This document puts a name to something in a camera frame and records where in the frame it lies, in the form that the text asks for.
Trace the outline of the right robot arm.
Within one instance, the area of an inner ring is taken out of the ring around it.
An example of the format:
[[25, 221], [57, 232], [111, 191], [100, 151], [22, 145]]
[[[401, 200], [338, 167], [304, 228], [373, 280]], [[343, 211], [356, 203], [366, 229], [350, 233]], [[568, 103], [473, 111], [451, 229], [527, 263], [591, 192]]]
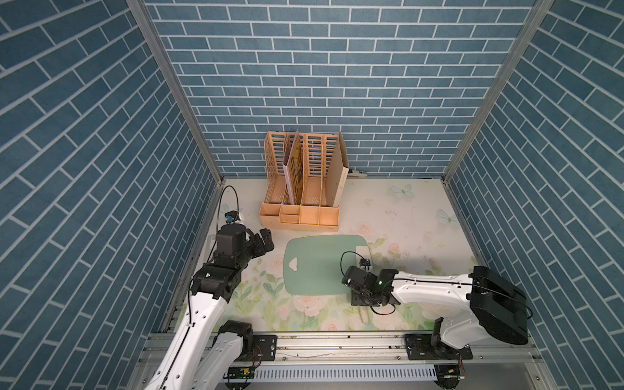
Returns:
[[457, 276], [421, 276], [394, 269], [376, 275], [351, 266], [341, 283], [351, 290], [353, 306], [375, 309], [418, 303], [455, 309], [455, 315], [435, 321], [432, 338], [449, 349], [461, 350], [489, 337], [508, 345], [528, 343], [532, 311], [525, 292], [485, 266]]

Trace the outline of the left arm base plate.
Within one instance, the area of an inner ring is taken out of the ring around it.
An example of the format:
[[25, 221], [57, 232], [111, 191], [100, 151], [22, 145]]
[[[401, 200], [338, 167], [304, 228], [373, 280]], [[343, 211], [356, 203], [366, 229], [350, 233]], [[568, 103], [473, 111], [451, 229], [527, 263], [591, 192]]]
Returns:
[[276, 335], [240, 336], [234, 332], [219, 333], [209, 351], [211, 357], [224, 358], [225, 362], [274, 362], [277, 348]]

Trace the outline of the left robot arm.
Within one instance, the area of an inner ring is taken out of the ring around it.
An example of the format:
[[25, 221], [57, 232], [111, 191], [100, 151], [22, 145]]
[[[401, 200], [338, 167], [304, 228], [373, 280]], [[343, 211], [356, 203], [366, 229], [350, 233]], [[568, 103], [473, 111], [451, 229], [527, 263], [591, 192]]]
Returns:
[[225, 224], [216, 234], [209, 260], [193, 276], [185, 322], [146, 385], [148, 389], [214, 389], [240, 356], [253, 350], [253, 327], [227, 321], [210, 350], [211, 333], [225, 312], [249, 262], [274, 250], [271, 231], [252, 232], [243, 224]]

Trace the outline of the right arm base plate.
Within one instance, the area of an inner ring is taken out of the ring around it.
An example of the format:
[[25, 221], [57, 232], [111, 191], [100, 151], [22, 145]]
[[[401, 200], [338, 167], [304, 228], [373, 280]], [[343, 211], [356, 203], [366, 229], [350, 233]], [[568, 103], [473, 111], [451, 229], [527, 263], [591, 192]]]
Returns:
[[413, 360], [471, 360], [471, 348], [454, 349], [442, 341], [438, 341], [432, 334], [412, 333], [404, 336], [408, 359]]

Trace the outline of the green cutting board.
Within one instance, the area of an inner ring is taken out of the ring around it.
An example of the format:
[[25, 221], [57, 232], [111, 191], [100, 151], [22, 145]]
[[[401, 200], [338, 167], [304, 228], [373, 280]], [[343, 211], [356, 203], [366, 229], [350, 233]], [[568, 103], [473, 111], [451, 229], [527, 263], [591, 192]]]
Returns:
[[367, 241], [357, 235], [292, 239], [284, 253], [284, 286], [293, 296], [346, 295], [342, 273], [370, 256]]

